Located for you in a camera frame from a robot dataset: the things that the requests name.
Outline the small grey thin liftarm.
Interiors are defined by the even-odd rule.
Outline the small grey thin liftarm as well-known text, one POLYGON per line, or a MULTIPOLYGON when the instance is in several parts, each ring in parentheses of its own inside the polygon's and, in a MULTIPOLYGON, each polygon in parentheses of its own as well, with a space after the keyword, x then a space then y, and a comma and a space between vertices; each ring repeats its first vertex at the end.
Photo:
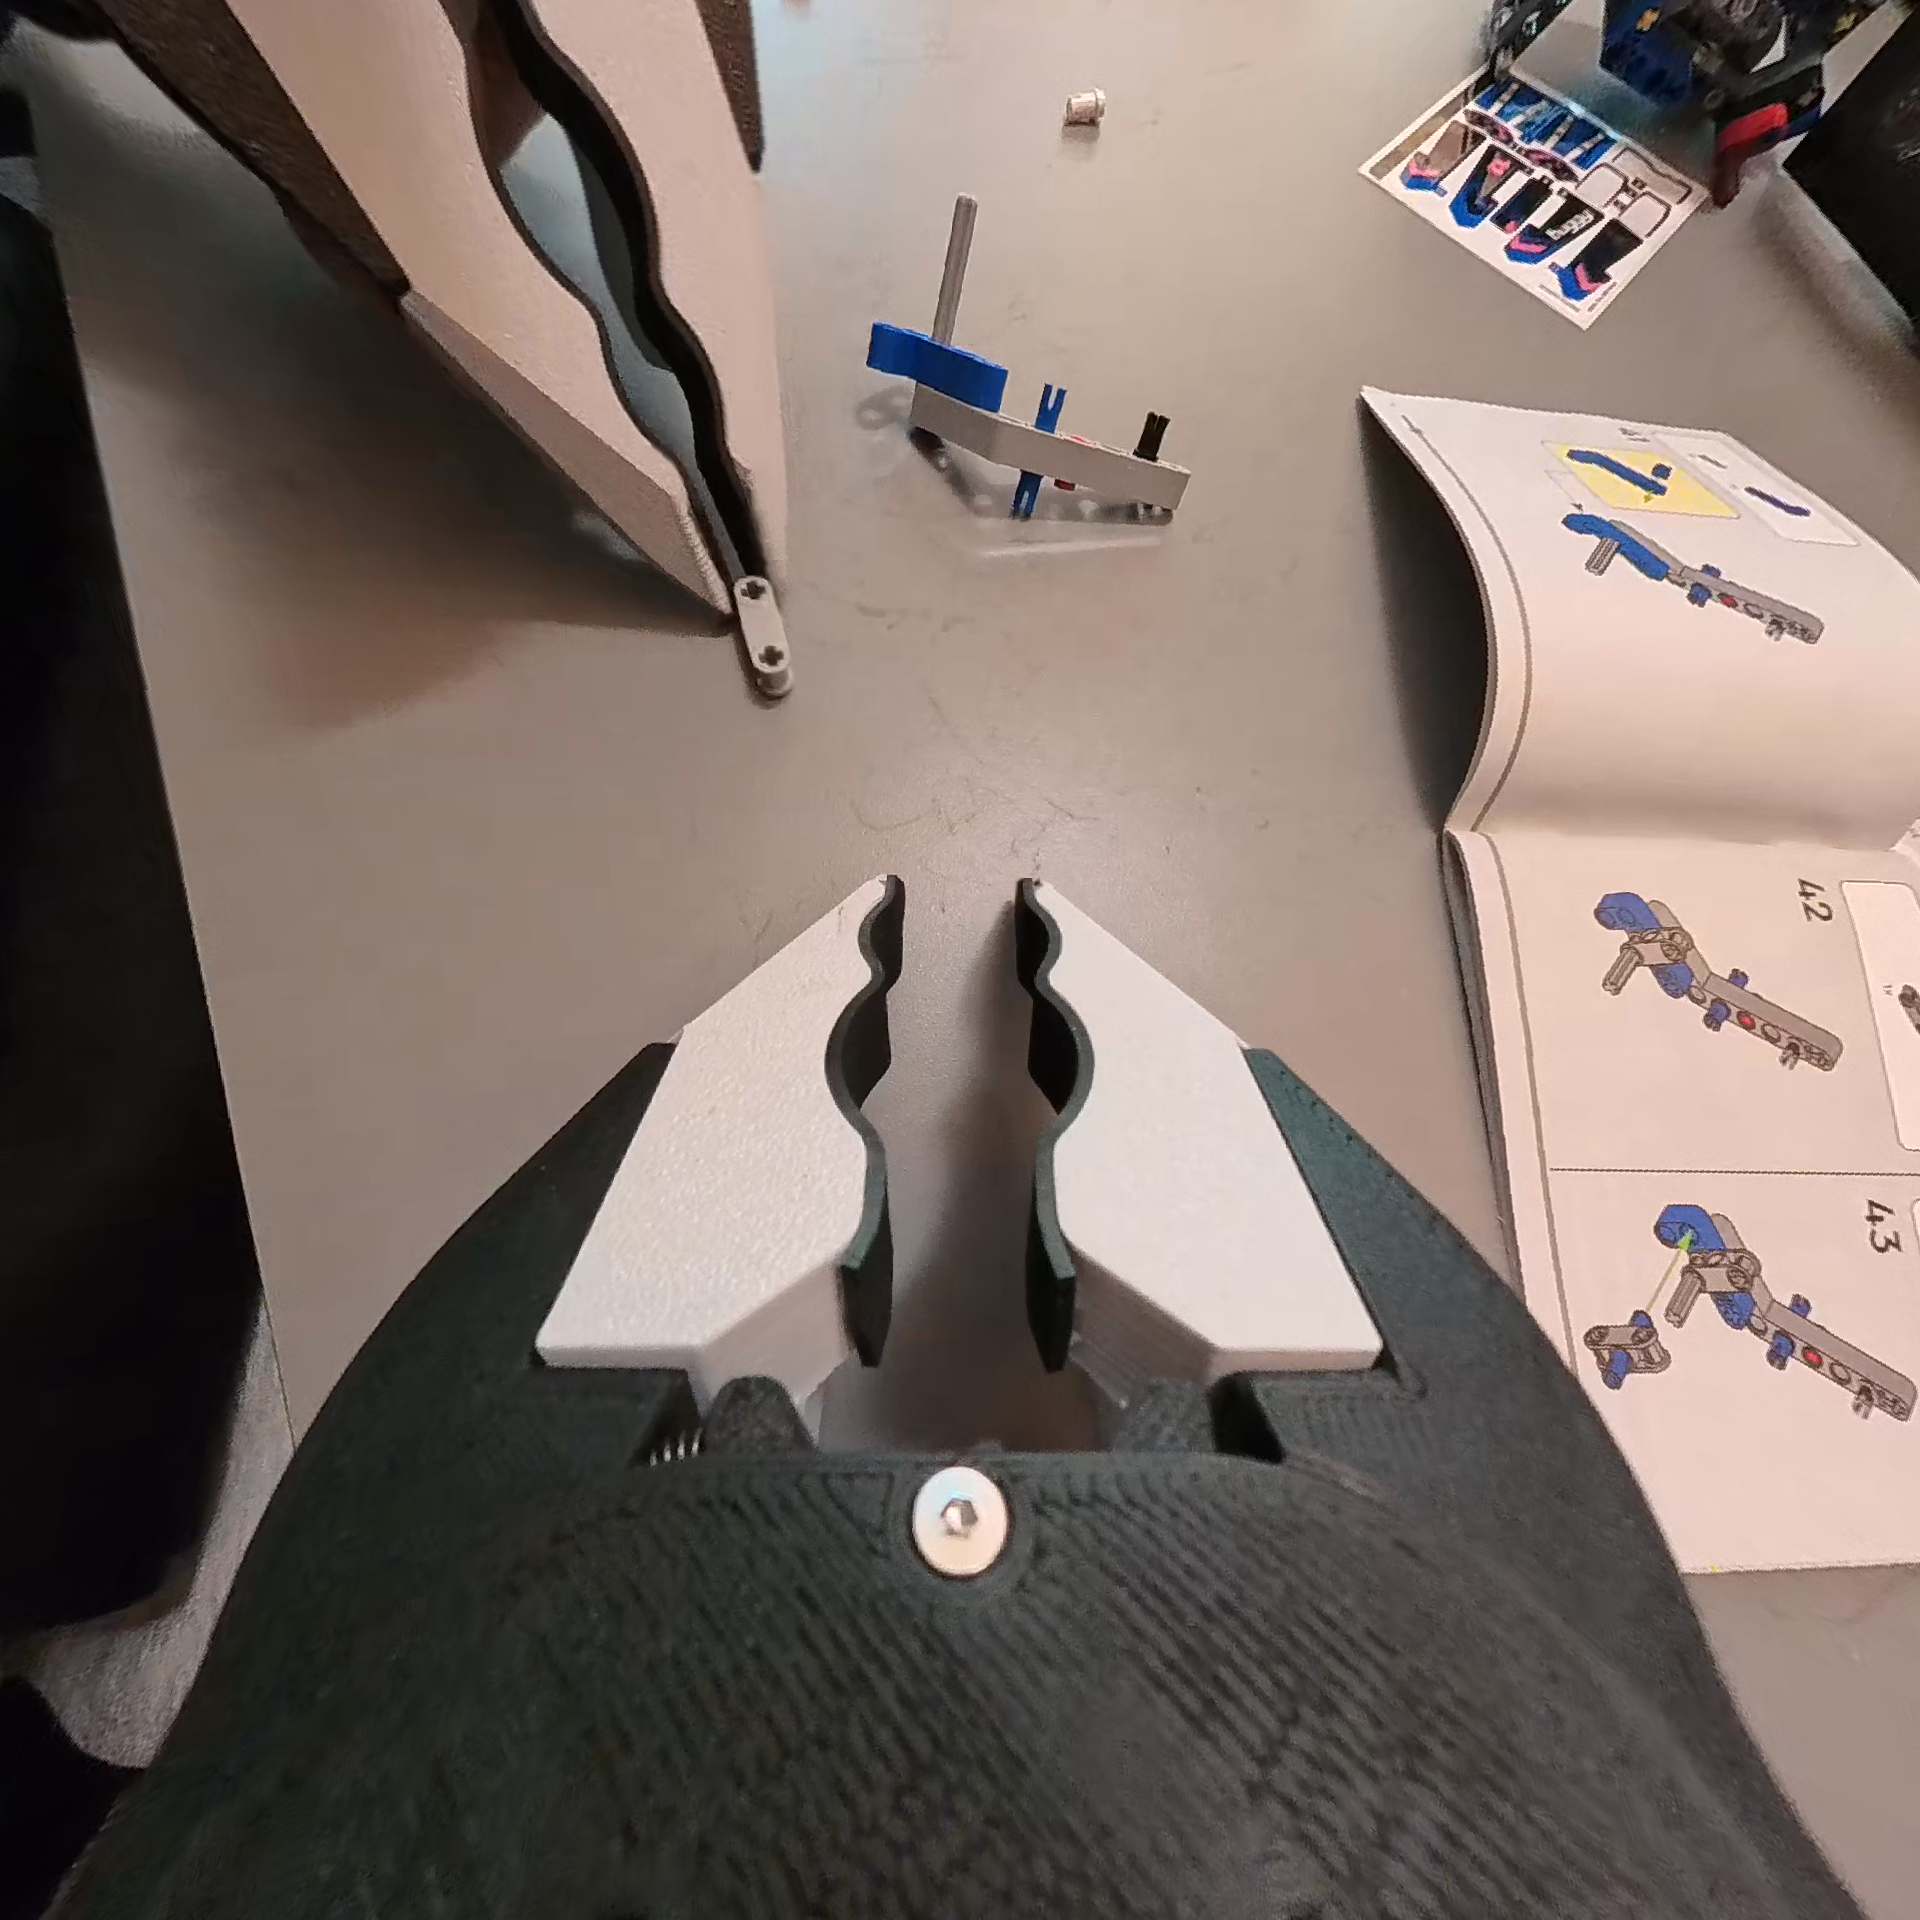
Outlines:
POLYGON ((794 690, 794 647, 777 588, 760 573, 742 573, 732 581, 732 603, 742 664, 756 693, 778 703, 794 690))

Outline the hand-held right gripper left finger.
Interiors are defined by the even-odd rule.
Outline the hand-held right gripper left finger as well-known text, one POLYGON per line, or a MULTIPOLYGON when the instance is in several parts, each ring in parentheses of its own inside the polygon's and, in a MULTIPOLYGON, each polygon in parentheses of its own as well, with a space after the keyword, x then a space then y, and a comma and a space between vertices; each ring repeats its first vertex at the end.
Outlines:
POLYGON ((541 1325, 545 1364, 667 1369, 700 1408, 777 1380, 805 1421, 877 1367, 894 1306, 886 1148, 904 882, 873 875, 670 1046, 541 1325))

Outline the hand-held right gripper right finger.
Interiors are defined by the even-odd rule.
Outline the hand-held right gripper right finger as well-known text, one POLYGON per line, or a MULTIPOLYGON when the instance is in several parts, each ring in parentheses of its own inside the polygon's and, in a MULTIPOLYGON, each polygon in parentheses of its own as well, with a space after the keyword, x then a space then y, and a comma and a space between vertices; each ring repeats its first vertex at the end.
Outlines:
POLYGON ((1024 1308, 1109 1410, 1157 1382, 1357 1375, 1384 1353, 1241 1036, 1048 880, 1017 887, 1026 1070, 1050 1118, 1024 1308))

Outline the dark toy set box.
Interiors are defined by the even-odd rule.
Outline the dark toy set box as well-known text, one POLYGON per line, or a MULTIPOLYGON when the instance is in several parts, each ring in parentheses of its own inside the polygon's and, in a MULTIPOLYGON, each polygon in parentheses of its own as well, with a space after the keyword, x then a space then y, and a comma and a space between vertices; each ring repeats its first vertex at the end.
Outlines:
POLYGON ((1787 172, 1918 329, 1918 19, 1909 16, 1787 172))

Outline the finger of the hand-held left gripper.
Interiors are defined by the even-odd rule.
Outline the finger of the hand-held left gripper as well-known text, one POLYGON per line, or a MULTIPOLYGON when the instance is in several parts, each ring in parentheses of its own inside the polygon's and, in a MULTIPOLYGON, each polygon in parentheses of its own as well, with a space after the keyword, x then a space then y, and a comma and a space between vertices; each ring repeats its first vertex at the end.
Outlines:
POLYGON ((446 4, 228 4, 408 281, 408 327, 650 563, 715 612, 741 578, 688 412, 614 298, 583 166, 541 108, 484 153, 446 4))
POLYGON ((708 522, 785 585, 788 461, 749 1, 523 1, 515 66, 583 167, 623 319, 684 400, 708 522))

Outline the grey plastic beam assembly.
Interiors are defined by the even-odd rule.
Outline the grey plastic beam assembly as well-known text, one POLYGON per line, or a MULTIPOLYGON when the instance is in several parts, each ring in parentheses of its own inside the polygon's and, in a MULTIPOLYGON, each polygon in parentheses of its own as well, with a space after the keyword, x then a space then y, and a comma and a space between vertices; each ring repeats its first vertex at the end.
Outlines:
MULTIPOLYGON (((956 195, 933 319, 929 327, 917 327, 959 348, 962 348, 956 342, 959 307, 977 221, 977 197, 971 193, 956 195)), ((1134 446, 1120 448, 1063 432, 1069 391, 1061 383, 1047 381, 1043 386, 1033 420, 1004 408, 1007 391, 1001 410, 987 412, 909 383, 912 388, 909 406, 912 430, 956 446, 996 468, 1019 472, 1010 506, 1010 516, 1017 519, 1034 516, 1047 485, 1059 492, 1093 493, 1140 516, 1172 516, 1186 499, 1191 472, 1164 460, 1170 420, 1161 412, 1146 412, 1134 446)))

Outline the white instruction booklet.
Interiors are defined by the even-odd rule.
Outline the white instruction booklet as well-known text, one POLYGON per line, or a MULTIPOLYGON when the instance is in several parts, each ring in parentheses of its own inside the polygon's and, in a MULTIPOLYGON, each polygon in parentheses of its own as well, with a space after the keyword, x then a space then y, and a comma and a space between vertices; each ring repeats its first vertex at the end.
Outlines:
POLYGON ((1917 578, 1716 430, 1360 398, 1483 603, 1445 850, 1522 1297, 1685 1572, 1915 1566, 1917 578))

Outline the partly built toy car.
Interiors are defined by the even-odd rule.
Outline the partly built toy car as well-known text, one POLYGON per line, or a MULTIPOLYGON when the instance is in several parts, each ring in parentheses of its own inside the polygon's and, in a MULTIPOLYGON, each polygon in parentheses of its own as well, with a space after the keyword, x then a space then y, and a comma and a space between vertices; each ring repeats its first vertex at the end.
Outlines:
POLYGON ((1659 108, 1713 121, 1708 189, 1731 206, 1746 166, 1819 123, 1829 54, 1878 1, 1606 1, 1601 67, 1659 108))

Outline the sticker sheet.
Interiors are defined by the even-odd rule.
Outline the sticker sheet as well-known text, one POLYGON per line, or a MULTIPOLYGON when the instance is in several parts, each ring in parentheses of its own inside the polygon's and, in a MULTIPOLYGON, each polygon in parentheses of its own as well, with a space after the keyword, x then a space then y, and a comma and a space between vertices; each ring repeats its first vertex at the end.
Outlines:
POLYGON ((1455 86, 1360 176, 1579 327, 1710 204, 1679 163, 1525 72, 1455 86))

